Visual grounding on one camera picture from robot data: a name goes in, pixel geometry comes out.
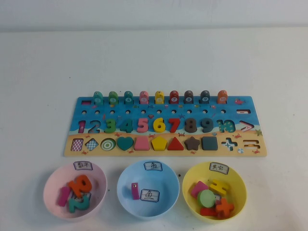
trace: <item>white table surface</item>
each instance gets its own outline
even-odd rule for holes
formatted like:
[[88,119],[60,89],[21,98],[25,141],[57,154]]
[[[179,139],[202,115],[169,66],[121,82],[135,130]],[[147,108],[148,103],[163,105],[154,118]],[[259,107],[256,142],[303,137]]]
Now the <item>white table surface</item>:
[[[308,28],[0,33],[0,230],[307,230],[307,86]],[[145,157],[63,156],[77,97],[173,89],[254,99],[267,157],[156,158],[180,183],[200,162],[233,167],[248,191],[235,219],[204,224],[180,192],[166,216],[140,221],[121,207],[116,183]],[[104,170],[110,191],[97,216],[69,223],[47,211],[42,192],[56,168],[80,159]]]

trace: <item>dark teal square block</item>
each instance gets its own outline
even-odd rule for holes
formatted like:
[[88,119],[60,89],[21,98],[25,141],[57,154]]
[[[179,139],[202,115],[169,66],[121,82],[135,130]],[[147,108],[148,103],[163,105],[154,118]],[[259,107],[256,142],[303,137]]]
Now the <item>dark teal square block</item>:
[[217,151],[218,144],[216,137],[203,136],[201,139],[202,149],[205,151]]

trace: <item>wooden puzzle board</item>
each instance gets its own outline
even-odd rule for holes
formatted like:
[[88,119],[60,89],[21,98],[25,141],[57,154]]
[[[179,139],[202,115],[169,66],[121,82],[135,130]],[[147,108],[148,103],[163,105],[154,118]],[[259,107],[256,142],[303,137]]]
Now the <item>wooden puzzle board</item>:
[[[199,103],[200,97],[194,96],[194,104],[169,104],[169,97],[165,97],[164,104],[155,104],[154,96],[149,97],[149,104],[139,104],[139,97],[133,97],[134,104],[124,104],[124,97],[119,97],[117,105],[110,105],[108,97],[104,97],[104,104],[97,106],[93,97],[79,97],[76,103],[71,128],[67,137],[65,156],[266,156],[267,151],[263,140],[261,128],[257,118],[253,100],[250,96],[229,96],[227,104],[217,104],[217,97],[211,96],[208,104]],[[162,117],[166,130],[156,133],[153,122]],[[139,118],[148,118],[149,130],[138,133]],[[170,118],[179,118],[180,125],[175,133],[170,133]],[[197,122],[197,131],[185,131],[185,120],[194,118]],[[214,127],[210,132],[203,133],[201,120],[210,118]],[[116,121],[116,131],[105,133],[106,120]],[[126,119],[132,119],[133,131],[126,133],[119,127]],[[84,121],[84,130],[80,131],[80,121]],[[219,127],[219,121],[224,125],[234,123],[235,131],[228,132]],[[115,143],[118,137],[132,137],[135,141],[138,136],[146,136],[150,144],[148,151],[136,151],[134,145],[126,151],[121,150]],[[155,151],[151,145],[152,139],[163,137],[168,144],[164,151]],[[198,150],[187,150],[184,142],[191,136],[200,140]],[[183,151],[167,150],[171,140],[176,137],[184,147]],[[205,151],[202,147],[202,137],[216,137],[218,149]],[[114,140],[112,150],[101,148],[102,142],[111,138]]]

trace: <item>teal heart block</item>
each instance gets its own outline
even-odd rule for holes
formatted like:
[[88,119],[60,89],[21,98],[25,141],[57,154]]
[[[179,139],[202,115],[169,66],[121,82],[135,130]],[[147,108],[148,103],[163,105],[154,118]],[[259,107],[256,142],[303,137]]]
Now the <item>teal heart block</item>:
[[119,146],[120,149],[123,151],[126,151],[129,149],[131,146],[134,144],[134,140],[131,137],[119,137],[116,141],[117,145]]

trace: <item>yellow bowl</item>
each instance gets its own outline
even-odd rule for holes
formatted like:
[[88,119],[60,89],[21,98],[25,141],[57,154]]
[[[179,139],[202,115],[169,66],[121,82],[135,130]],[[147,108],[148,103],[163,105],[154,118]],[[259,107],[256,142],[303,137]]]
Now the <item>yellow bowl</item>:
[[[201,216],[201,206],[191,196],[191,191],[198,181],[202,181],[207,186],[210,186],[213,180],[222,181],[229,186],[226,198],[228,203],[234,204],[234,210],[231,212],[229,218],[219,219],[212,216]],[[189,169],[183,179],[182,191],[185,202],[192,213],[198,219],[212,224],[220,223],[237,216],[244,208],[247,199],[246,187],[241,176],[227,165],[217,162],[203,162]]]

